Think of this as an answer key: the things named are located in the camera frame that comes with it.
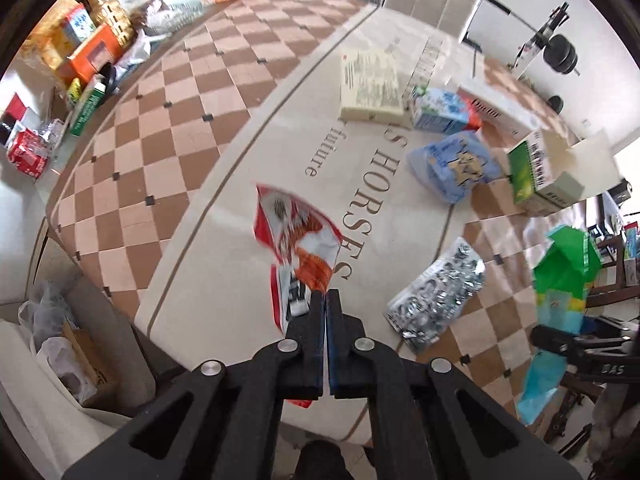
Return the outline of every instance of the floor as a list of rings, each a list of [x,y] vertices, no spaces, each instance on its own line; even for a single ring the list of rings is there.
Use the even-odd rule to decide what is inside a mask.
[[[280,434],[276,443],[276,454],[273,462],[273,480],[286,480],[293,475],[300,456],[300,449],[317,436],[306,431],[288,426],[280,425]],[[364,455],[362,446],[337,442],[344,458],[344,464],[351,473],[354,480],[375,480],[376,471],[369,464],[369,460]]]

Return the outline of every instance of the blue carton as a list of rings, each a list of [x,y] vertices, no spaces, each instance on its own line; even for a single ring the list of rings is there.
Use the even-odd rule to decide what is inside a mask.
[[[482,120],[471,101],[439,88],[414,87],[410,108],[414,128],[418,130],[452,135],[482,127]]]

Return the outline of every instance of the red and white packet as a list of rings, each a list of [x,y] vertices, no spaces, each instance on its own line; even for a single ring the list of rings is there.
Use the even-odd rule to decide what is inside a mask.
[[[7,140],[6,158],[19,171],[38,178],[47,165],[48,156],[42,139],[31,130],[20,127],[16,121],[14,131]]]
[[[271,300],[273,319],[284,334],[292,317],[308,312],[311,291],[327,291],[342,235],[301,198],[271,186],[257,189],[254,233],[278,259],[271,267]]]

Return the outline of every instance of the table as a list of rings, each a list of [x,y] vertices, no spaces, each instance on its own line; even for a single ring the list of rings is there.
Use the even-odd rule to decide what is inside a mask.
[[[160,348],[192,369],[232,364],[282,338],[273,322],[273,255],[254,239],[256,183],[290,190],[345,235],[332,286],[367,335],[416,358],[391,329],[387,302],[463,235],[487,284],[419,360],[443,355],[506,409],[530,359],[530,268],[558,222],[531,219],[508,181],[455,207],[408,171],[404,156],[440,138],[338,116],[342,48],[383,48],[401,88],[477,77],[514,96],[546,127],[566,125],[529,89],[468,46],[413,18],[346,0],[241,0],[175,44],[124,94],[49,204],[65,250]],[[494,150],[513,144],[487,124]],[[282,420],[364,444],[364,401],[329,400]]]

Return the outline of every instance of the orange box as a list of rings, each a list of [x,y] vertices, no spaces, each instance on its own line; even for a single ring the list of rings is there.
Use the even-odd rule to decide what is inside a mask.
[[[74,77],[88,84],[105,63],[116,63],[122,54],[122,47],[111,27],[103,23],[68,57],[68,68],[74,72]]]

